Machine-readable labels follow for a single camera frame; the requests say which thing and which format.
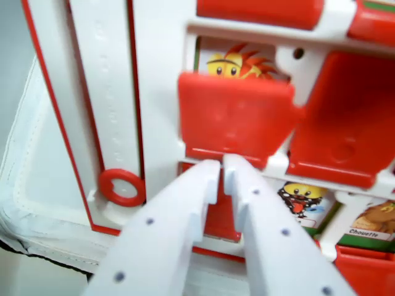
white fabric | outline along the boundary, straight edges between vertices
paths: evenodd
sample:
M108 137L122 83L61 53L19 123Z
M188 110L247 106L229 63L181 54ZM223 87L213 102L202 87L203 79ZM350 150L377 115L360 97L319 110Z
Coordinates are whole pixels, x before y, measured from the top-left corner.
M115 239L90 229L36 60L2 160L0 193L0 237L19 252L94 272ZM193 255L191 266L185 295L249 295L244 265Z

red plastic flap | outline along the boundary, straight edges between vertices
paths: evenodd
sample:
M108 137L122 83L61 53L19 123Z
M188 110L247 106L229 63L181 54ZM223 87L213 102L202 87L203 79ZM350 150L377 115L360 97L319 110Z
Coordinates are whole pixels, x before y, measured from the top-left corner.
M395 6L378 1L357 0L357 13L348 37L395 46Z
M360 296L395 295L393 254L336 246L336 267Z
M184 172L193 165L190 163L181 163L181 171ZM204 234L214 237L221 237L230 241L238 242L241 233L235 230L233 221L232 198L223 192L223 174L221 170L220 181L218 185L217 203L209 205L207 210L206 226Z
M292 85L282 81L182 73L178 94L181 135L193 158L236 153L262 168L303 116Z
M323 0L198 0L197 15L312 30Z
M288 173L359 187L395 157L395 60L333 52L291 142Z

cartoon character card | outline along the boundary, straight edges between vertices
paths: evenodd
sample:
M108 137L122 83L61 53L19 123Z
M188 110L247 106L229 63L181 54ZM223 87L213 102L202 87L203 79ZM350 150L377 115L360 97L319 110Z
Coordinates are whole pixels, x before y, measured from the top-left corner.
M275 64L275 47L226 39L199 37L194 69L209 75L239 79L277 79L289 81Z
M391 241L395 232L395 201L375 198L351 225L348 234Z
M332 192L317 186L276 181L275 188L295 219L311 235L318 233L336 203Z

red ring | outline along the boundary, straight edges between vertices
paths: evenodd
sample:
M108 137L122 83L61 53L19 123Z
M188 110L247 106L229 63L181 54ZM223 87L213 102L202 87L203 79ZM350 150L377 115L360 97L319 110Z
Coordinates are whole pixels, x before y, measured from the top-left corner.
M112 180L114 179L121 179L132 184L137 190L137 195L128 198L116 194L113 191L114 185L112 184ZM120 168L103 171L99 176L99 188L108 200L123 207L135 207L141 205L146 200L146 186L144 181L135 174Z

cartoon lion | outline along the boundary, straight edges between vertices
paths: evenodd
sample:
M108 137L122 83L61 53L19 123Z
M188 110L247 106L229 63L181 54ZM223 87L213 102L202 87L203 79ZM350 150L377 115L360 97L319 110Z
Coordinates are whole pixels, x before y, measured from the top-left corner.
M233 46L225 55L214 54L207 62L210 75L226 78L265 78L273 79L270 73L277 71L263 63L270 62L264 57L252 57L257 51L240 53L247 43Z
M366 209L351 227L392 234L395 230L395 202L389 200Z
M313 205L318 205L328 190L325 188L287 182L278 191L278 195L284 200L292 214L298 218L305 218L305 211L309 211Z

